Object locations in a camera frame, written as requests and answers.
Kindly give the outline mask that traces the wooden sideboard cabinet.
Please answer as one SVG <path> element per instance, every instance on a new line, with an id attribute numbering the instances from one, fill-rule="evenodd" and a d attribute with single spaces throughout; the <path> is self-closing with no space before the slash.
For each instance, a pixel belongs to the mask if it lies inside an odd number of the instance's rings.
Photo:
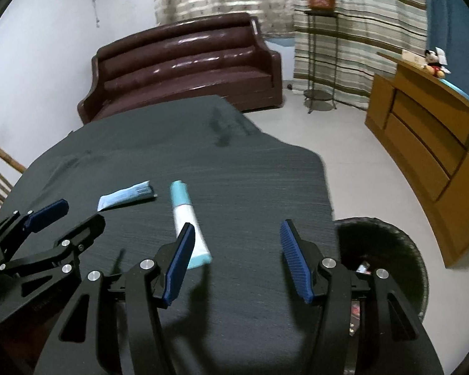
<path id="1" fill-rule="evenodd" d="M 400 168 L 430 223 L 446 267 L 469 252 L 469 96 L 418 65 L 385 54 L 365 124 Z"/>

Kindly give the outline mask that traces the white blue cream tube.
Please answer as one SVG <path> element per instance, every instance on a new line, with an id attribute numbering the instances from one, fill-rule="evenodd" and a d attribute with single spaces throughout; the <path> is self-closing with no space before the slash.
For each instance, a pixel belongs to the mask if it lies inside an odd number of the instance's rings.
<path id="1" fill-rule="evenodd" d="M 186 223 L 190 223 L 195 228 L 195 246 L 189 260 L 188 269 L 195 269 L 210 264 L 212 255 L 196 218 L 186 183 L 181 180 L 172 182 L 170 185 L 170 195 L 176 234 L 180 233 Z"/>

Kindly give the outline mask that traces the light blue sachet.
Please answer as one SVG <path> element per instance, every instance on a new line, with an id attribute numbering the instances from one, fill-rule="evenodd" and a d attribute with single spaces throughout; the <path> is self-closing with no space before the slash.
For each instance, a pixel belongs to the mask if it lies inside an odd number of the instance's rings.
<path id="1" fill-rule="evenodd" d="M 115 191 L 111 194 L 100 197 L 96 211 L 101 212 L 109 208 L 119 207 L 129 203 L 149 200 L 156 197 L 156 193 L 150 184 L 150 181 L 132 185 L 128 188 Z"/>

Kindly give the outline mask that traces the mickey mouse plush toy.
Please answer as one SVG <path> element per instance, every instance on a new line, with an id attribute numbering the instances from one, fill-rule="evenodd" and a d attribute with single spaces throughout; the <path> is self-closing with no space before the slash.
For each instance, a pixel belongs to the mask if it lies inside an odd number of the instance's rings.
<path id="1" fill-rule="evenodd" d="M 447 75 L 451 74 L 451 71 L 446 67 L 446 53 L 443 49 L 439 47 L 435 47 L 434 50 L 426 49 L 424 60 L 423 70 L 437 79 L 445 79 Z"/>

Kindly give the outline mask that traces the small beige box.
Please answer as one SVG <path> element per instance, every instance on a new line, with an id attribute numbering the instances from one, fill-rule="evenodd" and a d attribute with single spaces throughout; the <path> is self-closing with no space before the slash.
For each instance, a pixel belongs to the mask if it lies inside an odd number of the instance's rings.
<path id="1" fill-rule="evenodd" d="M 401 50 L 401 58 L 414 66 L 418 66 L 420 68 L 424 67 L 426 65 L 425 57 L 418 55 L 414 52 L 411 52 L 406 49 Z"/>

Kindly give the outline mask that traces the striped curtain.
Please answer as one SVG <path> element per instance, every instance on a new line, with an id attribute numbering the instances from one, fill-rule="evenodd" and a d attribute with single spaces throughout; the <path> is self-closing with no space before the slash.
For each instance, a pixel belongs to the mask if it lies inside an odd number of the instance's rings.
<path id="1" fill-rule="evenodd" d="M 294 0 L 295 64 L 292 87 L 302 93 L 307 86 L 306 0 Z M 339 15 L 339 56 L 335 100 L 366 109 L 374 75 L 392 76 L 394 63 L 383 54 L 401 54 L 402 49 L 422 53 L 427 42 L 425 0 L 336 0 Z M 333 31 L 333 19 L 319 21 L 318 31 Z M 328 64 L 319 66 L 318 87 L 330 91 L 334 40 L 318 37 L 318 51 Z"/>

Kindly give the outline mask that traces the dark green table cloth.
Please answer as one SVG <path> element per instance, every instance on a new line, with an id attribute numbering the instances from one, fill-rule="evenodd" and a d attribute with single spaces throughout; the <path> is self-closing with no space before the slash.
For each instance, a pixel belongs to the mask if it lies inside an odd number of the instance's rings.
<path id="1" fill-rule="evenodd" d="M 317 119 L 295 98 L 248 114 L 218 97 L 123 112 L 37 158 L 0 214 L 68 201 L 66 217 L 25 241 L 26 257 L 93 215 L 101 196 L 149 181 L 157 199 L 107 211 L 103 234 L 81 257 L 83 273 L 110 273 L 174 238 L 170 186 L 185 182 L 213 260 L 186 274 L 161 314 L 177 372 L 298 374 L 319 312 L 295 292 L 280 224 L 291 219 L 324 255 L 339 254 Z"/>

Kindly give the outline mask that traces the dark brown leather sofa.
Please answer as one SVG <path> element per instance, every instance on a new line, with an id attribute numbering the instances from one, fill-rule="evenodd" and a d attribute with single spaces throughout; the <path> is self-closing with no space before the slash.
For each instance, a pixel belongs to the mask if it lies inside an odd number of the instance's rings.
<path id="1" fill-rule="evenodd" d="M 83 124 L 158 103 L 216 95 L 241 112 L 283 104 L 282 60 L 257 17 L 216 14 L 159 25 L 98 49 Z"/>

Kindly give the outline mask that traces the black trash bin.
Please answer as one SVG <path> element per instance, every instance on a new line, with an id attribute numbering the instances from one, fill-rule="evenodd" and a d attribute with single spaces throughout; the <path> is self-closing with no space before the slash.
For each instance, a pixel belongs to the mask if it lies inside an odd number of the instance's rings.
<path id="1" fill-rule="evenodd" d="M 347 269 L 383 268 L 395 279 L 420 319 L 427 310 L 430 285 L 424 259 L 400 228 L 374 217 L 350 217 L 335 222 L 340 260 Z"/>

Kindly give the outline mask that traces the black metal plant stand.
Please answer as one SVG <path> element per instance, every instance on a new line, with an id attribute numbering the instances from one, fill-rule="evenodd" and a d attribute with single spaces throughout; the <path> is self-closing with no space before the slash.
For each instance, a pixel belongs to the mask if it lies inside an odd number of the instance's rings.
<path id="1" fill-rule="evenodd" d="M 333 10 L 323 8 L 309 8 L 305 11 L 307 17 L 307 86 L 304 90 L 304 99 L 307 104 L 307 113 L 314 111 L 314 105 L 328 103 L 336 109 L 335 91 L 337 83 L 337 69 L 339 56 L 339 15 Z M 333 19 L 335 27 L 333 31 L 318 31 L 319 21 Z M 318 37 L 329 37 L 334 40 L 334 60 L 332 70 L 331 90 L 325 91 L 318 87 L 318 73 L 323 72 L 319 66 L 324 67 L 328 62 L 323 60 L 323 53 L 318 51 Z"/>

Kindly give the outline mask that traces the blue curtain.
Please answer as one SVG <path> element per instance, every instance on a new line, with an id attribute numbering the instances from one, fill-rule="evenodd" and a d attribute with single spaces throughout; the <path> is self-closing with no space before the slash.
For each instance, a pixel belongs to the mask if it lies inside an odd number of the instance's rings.
<path id="1" fill-rule="evenodd" d="M 446 53 L 446 83 L 469 98 L 469 8 L 463 0 L 425 0 L 427 47 Z"/>

